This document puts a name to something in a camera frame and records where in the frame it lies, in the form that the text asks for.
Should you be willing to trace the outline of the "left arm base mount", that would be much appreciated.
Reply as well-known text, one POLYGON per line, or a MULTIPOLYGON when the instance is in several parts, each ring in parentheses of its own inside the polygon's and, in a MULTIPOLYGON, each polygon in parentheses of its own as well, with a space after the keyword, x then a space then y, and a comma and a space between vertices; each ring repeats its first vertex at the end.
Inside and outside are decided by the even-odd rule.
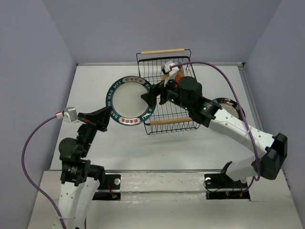
POLYGON ((120 186, 120 174, 106 174, 105 182, 100 184, 92 199, 98 201, 119 201, 121 200, 120 186))

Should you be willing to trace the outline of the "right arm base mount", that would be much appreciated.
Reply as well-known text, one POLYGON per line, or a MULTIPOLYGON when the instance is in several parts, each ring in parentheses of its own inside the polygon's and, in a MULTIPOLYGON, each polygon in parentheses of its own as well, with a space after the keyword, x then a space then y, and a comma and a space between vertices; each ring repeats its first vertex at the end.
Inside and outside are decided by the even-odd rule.
POLYGON ((226 176, 223 177, 220 173, 205 174, 203 186, 206 189, 207 200, 250 200, 247 183, 233 181, 226 176))

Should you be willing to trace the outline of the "woven tan wicker plate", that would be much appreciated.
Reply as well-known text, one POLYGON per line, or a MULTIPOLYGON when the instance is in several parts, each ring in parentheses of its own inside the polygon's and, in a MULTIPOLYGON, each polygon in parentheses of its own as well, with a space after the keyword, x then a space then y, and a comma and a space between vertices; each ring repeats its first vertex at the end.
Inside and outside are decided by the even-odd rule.
POLYGON ((162 80, 163 81, 168 81, 168 78, 169 78, 169 74, 168 73, 166 73, 166 74, 163 74, 163 77, 162 77, 162 80))

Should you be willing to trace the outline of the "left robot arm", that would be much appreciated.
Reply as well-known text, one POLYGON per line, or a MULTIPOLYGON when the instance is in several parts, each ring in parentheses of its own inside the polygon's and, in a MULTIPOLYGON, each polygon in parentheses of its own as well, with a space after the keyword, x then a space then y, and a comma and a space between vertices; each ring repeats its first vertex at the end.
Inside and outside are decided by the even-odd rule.
POLYGON ((83 229, 89 206, 98 188, 105 184, 104 167, 91 164, 86 156, 96 133, 107 131, 112 108, 104 107, 91 113, 78 113, 67 107, 57 113, 58 119, 67 123, 80 123, 75 138, 65 138, 59 143, 61 167, 61 192, 54 229, 83 229))

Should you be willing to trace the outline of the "white plate dark green rim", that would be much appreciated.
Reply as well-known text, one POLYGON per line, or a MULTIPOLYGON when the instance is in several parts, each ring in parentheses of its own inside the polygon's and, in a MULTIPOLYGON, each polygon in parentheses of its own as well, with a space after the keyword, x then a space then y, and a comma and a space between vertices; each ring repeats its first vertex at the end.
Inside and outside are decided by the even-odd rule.
POLYGON ((105 103, 111 107, 111 118, 125 126, 144 123, 152 116, 155 107, 150 107, 141 95, 148 93, 151 84, 138 76, 125 76, 109 88, 105 103))

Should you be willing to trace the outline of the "white plate green red rim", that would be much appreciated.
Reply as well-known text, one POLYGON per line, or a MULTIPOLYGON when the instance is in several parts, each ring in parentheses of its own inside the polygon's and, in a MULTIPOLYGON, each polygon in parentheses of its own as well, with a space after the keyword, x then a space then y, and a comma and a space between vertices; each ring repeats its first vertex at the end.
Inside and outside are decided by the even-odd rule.
POLYGON ((187 70, 186 70, 186 67, 184 65, 179 66, 178 68, 179 68, 178 74, 179 74, 180 77, 187 76, 187 70))

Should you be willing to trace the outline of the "black rimmed cream plate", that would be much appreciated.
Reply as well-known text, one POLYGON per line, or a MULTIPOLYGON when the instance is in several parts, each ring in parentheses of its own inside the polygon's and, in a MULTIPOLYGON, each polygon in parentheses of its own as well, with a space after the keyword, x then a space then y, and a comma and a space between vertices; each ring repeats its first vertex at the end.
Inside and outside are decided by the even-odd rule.
POLYGON ((242 115, 245 116, 244 110, 232 99, 220 97, 213 99, 213 101, 239 120, 243 119, 242 115))

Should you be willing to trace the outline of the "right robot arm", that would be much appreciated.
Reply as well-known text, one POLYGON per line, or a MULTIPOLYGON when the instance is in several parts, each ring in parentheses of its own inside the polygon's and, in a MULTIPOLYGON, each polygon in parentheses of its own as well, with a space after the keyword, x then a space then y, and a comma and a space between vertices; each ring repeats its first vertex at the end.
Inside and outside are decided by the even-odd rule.
POLYGON ((167 101, 186 109, 189 117, 198 124, 224 134, 253 152, 250 158, 225 164, 219 175, 224 187, 248 177, 275 180, 287 157, 288 139, 285 135, 265 133, 242 121, 218 103, 203 97, 202 85, 192 77, 183 77, 151 86, 141 98, 150 108, 167 101))

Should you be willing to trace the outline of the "orange translucent plate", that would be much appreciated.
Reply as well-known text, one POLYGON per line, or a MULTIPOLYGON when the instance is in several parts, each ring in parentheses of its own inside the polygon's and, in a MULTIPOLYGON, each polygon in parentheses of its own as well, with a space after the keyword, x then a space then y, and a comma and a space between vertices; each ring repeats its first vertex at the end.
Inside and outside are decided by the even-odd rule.
POLYGON ((180 79, 184 77, 184 73, 178 72, 174 78, 174 81, 179 83, 180 79))

